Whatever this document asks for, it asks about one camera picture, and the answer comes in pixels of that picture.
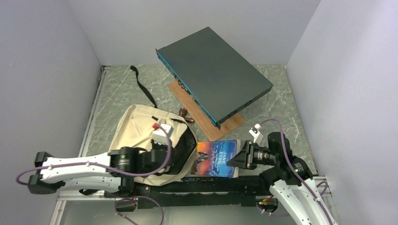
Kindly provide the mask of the blue orange paperback book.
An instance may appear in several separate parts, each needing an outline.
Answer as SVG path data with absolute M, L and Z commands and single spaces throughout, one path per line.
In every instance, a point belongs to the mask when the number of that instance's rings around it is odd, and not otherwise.
M 227 162 L 236 156 L 240 150 L 240 140 L 199 142 L 191 175 L 236 178 L 238 169 L 228 166 Z

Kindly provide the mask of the cream canvas backpack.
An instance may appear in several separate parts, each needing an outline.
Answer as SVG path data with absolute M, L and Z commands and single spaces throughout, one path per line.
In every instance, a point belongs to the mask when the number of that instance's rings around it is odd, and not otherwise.
M 140 147 L 150 150 L 154 123 L 165 123 L 173 128 L 170 136 L 176 154 L 168 171 L 148 177 L 135 177 L 134 181 L 150 186 L 162 186 L 179 181 L 191 172 L 195 161 L 197 138 L 186 121 L 173 113 L 146 105 L 131 105 L 119 120 L 109 152 L 121 147 Z

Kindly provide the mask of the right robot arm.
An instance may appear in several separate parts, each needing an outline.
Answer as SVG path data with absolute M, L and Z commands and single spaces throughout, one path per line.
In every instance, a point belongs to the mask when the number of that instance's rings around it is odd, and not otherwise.
M 293 155 L 285 134 L 272 132 L 267 140 L 267 147 L 247 141 L 227 165 L 247 170 L 270 166 L 259 174 L 259 190 L 275 197 L 296 224 L 336 225 L 311 170 L 303 159 Z

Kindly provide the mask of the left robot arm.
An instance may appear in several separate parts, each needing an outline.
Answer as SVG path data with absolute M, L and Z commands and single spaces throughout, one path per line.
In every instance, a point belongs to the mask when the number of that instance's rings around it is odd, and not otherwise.
M 84 195 L 104 190 L 128 197 L 135 191 L 135 178 L 157 175 L 172 166 L 176 151 L 165 144 L 152 143 L 152 149 L 122 147 L 91 157 L 54 158 L 39 152 L 35 159 L 35 174 L 27 187 L 32 194 L 54 194 L 58 190 L 79 190 Z

